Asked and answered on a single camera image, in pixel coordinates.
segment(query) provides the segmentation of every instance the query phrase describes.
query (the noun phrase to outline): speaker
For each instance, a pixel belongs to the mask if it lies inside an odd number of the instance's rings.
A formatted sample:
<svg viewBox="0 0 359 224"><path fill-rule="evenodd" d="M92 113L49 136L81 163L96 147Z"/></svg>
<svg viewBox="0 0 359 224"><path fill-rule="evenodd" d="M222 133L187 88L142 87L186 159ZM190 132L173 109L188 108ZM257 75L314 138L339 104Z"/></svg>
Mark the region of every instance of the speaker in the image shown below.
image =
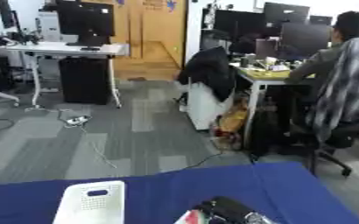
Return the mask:
<svg viewBox="0 0 359 224"><path fill-rule="evenodd" d="M108 104L110 84L107 59L66 58L59 63L65 102Z"/></svg>

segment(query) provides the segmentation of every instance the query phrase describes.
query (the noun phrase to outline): plaid shirt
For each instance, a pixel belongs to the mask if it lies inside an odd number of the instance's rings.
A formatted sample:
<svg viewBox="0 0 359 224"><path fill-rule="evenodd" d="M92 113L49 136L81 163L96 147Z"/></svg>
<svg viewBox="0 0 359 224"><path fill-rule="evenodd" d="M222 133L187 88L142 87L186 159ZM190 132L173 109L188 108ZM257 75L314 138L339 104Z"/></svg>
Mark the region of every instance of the plaid shirt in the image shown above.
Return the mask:
<svg viewBox="0 0 359 224"><path fill-rule="evenodd" d="M359 122L359 38L344 44L341 57L306 116L319 141L327 141L340 122Z"/></svg>

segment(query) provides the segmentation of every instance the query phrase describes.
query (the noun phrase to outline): office chair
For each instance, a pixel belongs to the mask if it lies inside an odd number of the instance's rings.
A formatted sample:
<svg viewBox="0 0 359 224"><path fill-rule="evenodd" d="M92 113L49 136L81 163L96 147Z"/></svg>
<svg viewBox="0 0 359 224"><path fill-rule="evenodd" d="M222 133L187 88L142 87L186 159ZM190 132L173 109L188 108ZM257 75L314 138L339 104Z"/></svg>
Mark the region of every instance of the office chair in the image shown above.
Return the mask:
<svg viewBox="0 0 359 224"><path fill-rule="evenodd" d="M352 169L334 157L334 151L351 147L359 135L359 38L342 47L317 102L302 106L305 113L295 115L292 123L309 151L310 171L315 175L318 158L324 158L341 166L341 174L348 177Z"/></svg>
<svg viewBox="0 0 359 224"><path fill-rule="evenodd" d="M334 157L334 152L352 147L358 136L359 122L340 122L338 127L332 130L331 137L325 143L321 143L305 123L304 116L295 115L292 119L292 137L303 144L307 168L314 176L317 175L318 161L322 158L339 165L343 169L341 175L347 178L352 168Z"/></svg>

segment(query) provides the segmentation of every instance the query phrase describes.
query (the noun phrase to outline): black jacket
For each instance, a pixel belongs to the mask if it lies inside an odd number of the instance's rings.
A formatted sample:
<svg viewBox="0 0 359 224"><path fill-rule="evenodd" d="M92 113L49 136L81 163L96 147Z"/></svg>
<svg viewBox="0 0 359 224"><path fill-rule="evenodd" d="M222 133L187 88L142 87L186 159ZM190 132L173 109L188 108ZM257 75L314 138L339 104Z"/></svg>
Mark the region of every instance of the black jacket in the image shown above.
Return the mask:
<svg viewBox="0 0 359 224"><path fill-rule="evenodd" d="M196 53L179 74L178 81L186 85L190 77L192 83L202 82L212 89L220 102L224 102L236 85L235 74L236 71L229 66L225 50L220 46Z"/></svg>

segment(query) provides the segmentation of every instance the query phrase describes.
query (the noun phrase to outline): white plastic basket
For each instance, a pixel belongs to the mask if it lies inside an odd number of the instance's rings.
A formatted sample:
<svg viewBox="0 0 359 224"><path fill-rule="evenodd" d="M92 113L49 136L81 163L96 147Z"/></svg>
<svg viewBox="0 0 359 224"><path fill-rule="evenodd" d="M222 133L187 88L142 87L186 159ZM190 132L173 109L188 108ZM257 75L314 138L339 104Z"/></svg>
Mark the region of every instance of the white plastic basket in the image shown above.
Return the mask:
<svg viewBox="0 0 359 224"><path fill-rule="evenodd" d="M125 183L71 185L64 192L53 224L123 224Z"/></svg>

